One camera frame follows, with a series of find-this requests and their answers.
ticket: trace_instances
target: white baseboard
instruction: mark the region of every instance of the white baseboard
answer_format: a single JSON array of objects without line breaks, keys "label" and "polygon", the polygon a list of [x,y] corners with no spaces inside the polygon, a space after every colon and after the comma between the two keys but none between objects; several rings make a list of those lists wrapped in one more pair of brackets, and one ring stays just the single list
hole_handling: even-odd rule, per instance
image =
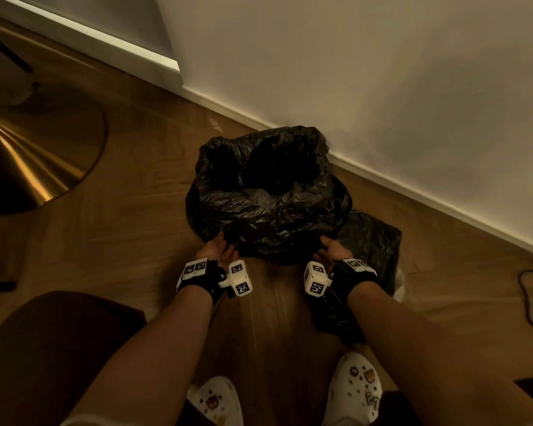
[{"label": "white baseboard", "polygon": [[[197,90],[184,86],[178,64],[173,59],[19,0],[0,0],[0,17],[99,59],[149,83],[181,95],[194,103],[256,130],[280,127],[257,119],[237,108],[230,107]],[[329,159],[336,166],[340,166],[345,170],[533,252],[532,241],[512,233],[510,230],[497,227],[497,225],[489,221],[484,221],[476,215],[455,208],[428,193],[419,191],[410,185],[406,185],[397,179],[388,177],[333,151],[330,151]]]}]

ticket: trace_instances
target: black trash bag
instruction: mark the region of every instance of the black trash bag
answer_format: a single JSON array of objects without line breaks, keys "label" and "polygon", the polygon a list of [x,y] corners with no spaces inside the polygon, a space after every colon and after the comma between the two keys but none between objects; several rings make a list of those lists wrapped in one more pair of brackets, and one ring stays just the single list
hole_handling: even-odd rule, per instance
[{"label": "black trash bag", "polygon": [[[359,211],[349,213],[349,222],[337,239],[353,257],[369,264],[379,277],[379,285],[389,295],[395,293],[395,274],[402,233],[375,217]],[[340,337],[346,345],[366,342],[363,332],[348,308],[341,304],[328,287],[321,298],[306,296],[313,322],[322,332]]]},{"label": "black trash bag", "polygon": [[187,221],[204,241],[220,230],[244,257],[295,264],[337,236],[351,197],[332,175],[325,137],[313,127],[283,127],[199,149],[186,196]]}]

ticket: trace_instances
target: shoe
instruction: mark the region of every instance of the shoe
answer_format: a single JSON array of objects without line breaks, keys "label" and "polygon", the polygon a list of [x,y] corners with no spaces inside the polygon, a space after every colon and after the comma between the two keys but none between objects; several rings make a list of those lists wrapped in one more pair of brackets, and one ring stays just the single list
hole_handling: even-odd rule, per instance
[{"label": "shoe", "polygon": [[199,389],[191,388],[187,400],[216,425],[243,426],[239,396],[226,377],[213,377]]},{"label": "shoe", "polygon": [[373,365],[354,351],[344,354],[329,384],[323,426],[371,424],[379,416],[382,395],[383,389]]}]

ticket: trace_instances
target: plastic bag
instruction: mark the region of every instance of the plastic bag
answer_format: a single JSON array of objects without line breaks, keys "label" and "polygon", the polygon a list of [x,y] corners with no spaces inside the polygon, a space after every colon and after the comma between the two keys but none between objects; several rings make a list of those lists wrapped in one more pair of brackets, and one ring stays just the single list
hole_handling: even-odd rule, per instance
[{"label": "plastic bag", "polygon": [[[352,211],[349,213],[349,222],[337,239],[353,253],[353,257],[375,269],[380,286],[392,296],[395,292],[401,231],[368,214]],[[335,297],[331,287],[321,298],[306,298],[312,310],[313,323],[318,330],[339,336],[346,345],[366,342],[355,317]]]},{"label": "plastic bag", "polygon": [[351,210],[328,151],[313,127],[214,137],[199,149],[187,221],[204,242],[222,229],[244,257],[279,264],[310,258],[319,236],[337,236]]}]

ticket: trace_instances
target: black pants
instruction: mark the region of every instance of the black pants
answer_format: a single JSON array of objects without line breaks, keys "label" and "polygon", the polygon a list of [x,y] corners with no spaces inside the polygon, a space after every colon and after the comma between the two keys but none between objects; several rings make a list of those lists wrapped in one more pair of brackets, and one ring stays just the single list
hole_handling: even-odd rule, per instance
[{"label": "black pants", "polygon": [[[146,325],[144,313],[83,293],[32,299],[0,325],[0,426],[59,426],[107,360]],[[518,382],[533,397],[533,379]],[[179,425],[211,425],[186,401]],[[420,424],[385,392],[377,425]]]}]

